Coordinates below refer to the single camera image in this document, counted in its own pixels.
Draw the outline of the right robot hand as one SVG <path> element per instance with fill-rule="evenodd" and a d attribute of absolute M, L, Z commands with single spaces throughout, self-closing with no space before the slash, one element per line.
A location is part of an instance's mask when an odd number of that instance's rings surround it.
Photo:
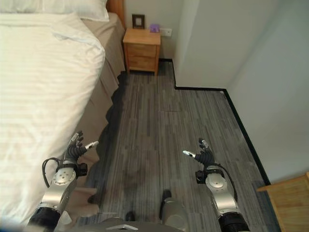
<path fill-rule="evenodd" d="M 183 150 L 183 154 L 194 158 L 205 167 L 213 165 L 215 163 L 215 157 L 209 144 L 202 138 L 199 138 L 198 142 L 199 147 L 201 148 L 200 153 L 196 154 L 187 150 Z"/>

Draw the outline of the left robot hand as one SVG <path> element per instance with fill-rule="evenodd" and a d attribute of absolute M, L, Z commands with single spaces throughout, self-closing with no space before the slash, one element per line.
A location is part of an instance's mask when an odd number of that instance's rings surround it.
<path fill-rule="evenodd" d="M 79 157 L 99 144 L 98 141 L 94 141 L 87 145 L 83 145 L 83 135 L 83 132 L 80 130 L 71 137 L 68 146 L 63 153 L 63 161 L 76 163 Z"/>

